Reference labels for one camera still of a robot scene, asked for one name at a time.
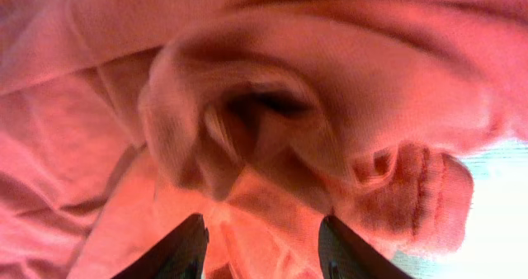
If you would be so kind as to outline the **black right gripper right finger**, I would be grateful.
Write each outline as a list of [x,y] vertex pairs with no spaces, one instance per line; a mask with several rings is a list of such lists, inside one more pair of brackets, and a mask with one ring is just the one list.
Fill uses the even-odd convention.
[[335,215],[320,224],[318,257],[324,279],[412,279]]

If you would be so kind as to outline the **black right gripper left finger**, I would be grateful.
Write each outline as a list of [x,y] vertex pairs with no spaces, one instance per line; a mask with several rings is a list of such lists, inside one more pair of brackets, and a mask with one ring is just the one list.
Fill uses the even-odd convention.
[[209,241],[203,215],[189,215],[112,279],[201,279]]

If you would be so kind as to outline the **orange red printed t-shirt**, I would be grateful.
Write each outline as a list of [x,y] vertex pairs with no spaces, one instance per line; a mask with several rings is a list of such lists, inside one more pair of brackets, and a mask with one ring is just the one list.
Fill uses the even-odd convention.
[[527,137],[527,0],[1,0],[1,275],[110,278],[193,213],[209,278],[464,240]]

